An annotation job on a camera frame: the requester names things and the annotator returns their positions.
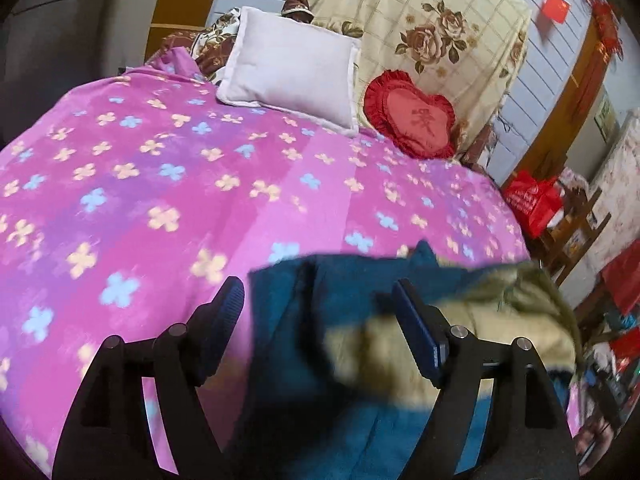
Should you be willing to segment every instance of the blue cloth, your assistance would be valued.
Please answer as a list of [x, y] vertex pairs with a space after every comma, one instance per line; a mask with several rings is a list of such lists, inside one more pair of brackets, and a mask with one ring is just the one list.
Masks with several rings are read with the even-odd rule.
[[[408, 259], [342, 254], [283, 261], [250, 275], [254, 360], [225, 453], [237, 479], [397, 478], [430, 416], [335, 381], [324, 332], [393, 313], [408, 278], [425, 303], [463, 292], [490, 269], [440, 267], [420, 242]], [[490, 398], [479, 399], [458, 471], [475, 465]]]

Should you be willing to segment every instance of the wooden chair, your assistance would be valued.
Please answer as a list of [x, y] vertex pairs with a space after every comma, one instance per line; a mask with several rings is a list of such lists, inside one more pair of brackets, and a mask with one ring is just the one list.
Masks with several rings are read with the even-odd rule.
[[[564, 218], [555, 228], [545, 229], [540, 238], [532, 242], [530, 248], [531, 255], [540, 259], [543, 267], [547, 268], [551, 275], [560, 272], [556, 278], [558, 286], [564, 282], [611, 220], [611, 213], [608, 213], [596, 228], [591, 227], [587, 220], [602, 194], [600, 188], [596, 189], [588, 200], [584, 192], [564, 189], [566, 194]], [[574, 253], [566, 254], [564, 247], [578, 230], [582, 231], [584, 243]]]

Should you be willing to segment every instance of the floral bedspread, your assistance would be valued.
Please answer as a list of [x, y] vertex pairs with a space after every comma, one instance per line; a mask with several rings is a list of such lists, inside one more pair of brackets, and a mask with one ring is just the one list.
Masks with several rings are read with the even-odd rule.
[[[157, 336], [227, 275], [307, 253], [403, 256], [421, 239], [464, 266], [527, 257], [484, 177], [366, 132], [219, 104], [184, 49], [155, 67], [72, 90], [0, 153], [0, 412], [47, 474], [104, 338]], [[199, 392], [222, 446], [251, 326], [247, 302]], [[152, 382], [145, 399], [171, 468]]]

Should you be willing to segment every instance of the red decoration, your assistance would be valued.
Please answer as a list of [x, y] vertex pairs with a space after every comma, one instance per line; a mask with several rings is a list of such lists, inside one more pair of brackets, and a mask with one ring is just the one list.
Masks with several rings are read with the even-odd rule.
[[558, 23], [564, 23], [571, 5], [564, 0], [546, 0], [542, 13]]
[[623, 59], [622, 42], [618, 37], [618, 23], [614, 19], [613, 9], [605, 0], [587, 0], [593, 8], [593, 15], [598, 23], [600, 39], [610, 56], [618, 54]]
[[456, 122], [446, 97], [427, 95], [407, 72], [386, 70], [367, 87], [364, 113], [372, 126], [414, 158], [450, 158], [456, 150], [450, 133]]
[[557, 177], [538, 182], [527, 171], [519, 171], [504, 190], [504, 200], [531, 238], [538, 238], [562, 207], [560, 192], [554, 186]]

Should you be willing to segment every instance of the red envelope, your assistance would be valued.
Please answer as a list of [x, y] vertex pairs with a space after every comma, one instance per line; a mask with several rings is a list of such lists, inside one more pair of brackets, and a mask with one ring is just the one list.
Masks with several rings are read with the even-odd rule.
[[571, 5], [564, 0], [546, 0], [542, 13], [558, 23], [564, 23]]

